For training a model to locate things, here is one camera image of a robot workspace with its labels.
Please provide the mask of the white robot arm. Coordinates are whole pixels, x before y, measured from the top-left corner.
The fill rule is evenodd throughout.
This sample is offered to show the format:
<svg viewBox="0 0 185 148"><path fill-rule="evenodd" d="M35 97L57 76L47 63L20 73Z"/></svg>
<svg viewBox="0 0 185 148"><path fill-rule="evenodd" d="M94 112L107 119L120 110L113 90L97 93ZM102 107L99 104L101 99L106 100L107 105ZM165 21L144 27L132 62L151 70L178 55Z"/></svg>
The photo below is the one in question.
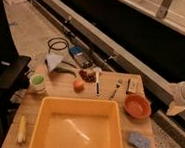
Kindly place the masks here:
<svg viewBox="0 0 185 148"><path fill-rule="evenodd" d="M173 100L169 103L167 115L175 116L185 111L185 81L170 85Z"/></svg>

